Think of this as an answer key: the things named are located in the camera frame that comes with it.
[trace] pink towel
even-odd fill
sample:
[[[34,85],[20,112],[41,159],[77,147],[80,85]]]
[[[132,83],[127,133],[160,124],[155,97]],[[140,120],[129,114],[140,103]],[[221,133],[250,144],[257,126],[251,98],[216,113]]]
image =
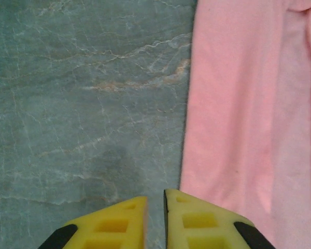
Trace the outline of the pink towel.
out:
[[[180,189],[311,249],[311,1],[199,0]]]

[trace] marble floor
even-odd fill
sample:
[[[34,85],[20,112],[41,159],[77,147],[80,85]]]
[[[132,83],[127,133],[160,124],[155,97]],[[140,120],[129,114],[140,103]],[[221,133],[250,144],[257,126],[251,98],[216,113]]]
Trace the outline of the marble floor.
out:
[[[179,182],[194,0],[0,0],[0,249]]]

